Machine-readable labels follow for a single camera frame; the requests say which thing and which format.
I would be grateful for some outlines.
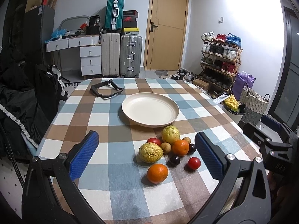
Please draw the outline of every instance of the tablecloth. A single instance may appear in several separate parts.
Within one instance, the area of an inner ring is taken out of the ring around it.
[[[237,124],[191,83],[114,78],[114,82],[124,88],[122,94],[110,99],[96,98],[90,86],[104,80],[108,79],[80,83],[51,123],[37,155],[41,159],[55,158],[81,142],[90,130],[98,132],[99,146],[75,183],[90,206],[108,224],[187,223],[218,184],[198,152],[184,156],[177,167],[168,165],[168,156],[163,156],[158,163],[168,166],[167,179],[158,185],[147,180],[150,164],[139,160],[138,149],[147,139],[159,138],[163,128],[145,128],[124,115],[121,104],[132,94],[151,92],[173,99],[180,108],[173,125],[178,127],[181,139],[187,136],[194,143],[196,133],[203,131],[226,154],[233,153],[242,160],[252,160],[258,155],[257,147]],[[105,86],[98,91],[108,95],[112,88]],[[201,160],[201,167],[188,172],[184,167],[193,156]],[[55,179],[53,186],[62,206],[71,213]]]

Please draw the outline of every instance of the bolt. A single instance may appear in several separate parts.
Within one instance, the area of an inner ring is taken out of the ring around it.
[[[234,160],[234,159],[235,159],[235,156],[234,156],[234,154],[228,154],[228,155],[227,155],[227,158],[228,158],[229,160]]]
[[[36,162],[38,160],[38,157],[37,156],[34,156],[32,159],[31,159],[31,161],[33,161],[33,162]]]
[[[261,163],[261,162],[262,162],[262,159],[261,159],[259,156],[257,156],[257,157],[255,158],[255,161],[258,162],[258,163]]]
[[[65,159],[66,158],[66,153],[60,153],[58,158],[59,159]]]

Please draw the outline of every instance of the pile of fruit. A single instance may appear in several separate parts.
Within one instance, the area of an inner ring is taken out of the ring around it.
[[[173,156],[169,159],[169,162],[177,166],[181,162],[180,157],[186,154],[193,154],[196,151],[196,147],[191,143],[189,137],[180,139],[180,132],[175,126],[165,127],[161,137],[163,143],[157,138],[150,138],[139,148],[138,155],[142,161],[155,163],[160,160],[163,154],[168,154],[172,151]],[[201,162],[197,157],[192,157],[187,165],[191,170],[196,170],[200,167]],[[154,184],[163,182],[167,176],[168,169],[163,164],[154,164],[147,171],[148,180]]]

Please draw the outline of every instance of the purple plastic bag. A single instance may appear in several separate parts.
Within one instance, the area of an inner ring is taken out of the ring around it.
[[[252,88],[253,83],[255,82],[255,78],[244,71],[242,71],[241,73],[237,73],[237,77],[231,91],[233,92],[236,100],[238,101],[240,100],[245,82],[248,84],[248,87]]]

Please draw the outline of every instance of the black door frame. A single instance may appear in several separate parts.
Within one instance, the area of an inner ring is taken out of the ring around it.
[[[285,83],[286,83],[286,79],[289,73],[289,68],[290,68],[290,63],[291,63],[291,56],[292,56],[292,27],[291,27],[291,21],[290,21],[290,16],[293,16],[295,18],[297,18],[295,12],[292,9],[289,9],[287,7],[284,7],[284,11],[285,11],[285,16],[286,16],[286,58],[285,58],[285,62],[284,62],[284,66],[283,66],[283,72],[281,75],[281,80],[276,92],[276,95],[274,97],[274,100],[271,104],[271,107],[269,109],[269,114],[276,119],[278,122],[281,123],[286,123],[284,122],[277,114],[274,113],[278,102],[281,98]],[[292,125],[291,129],[292,130],[296,130],[297,126],[299,125],[299,117],[297,116],[294,124]]]

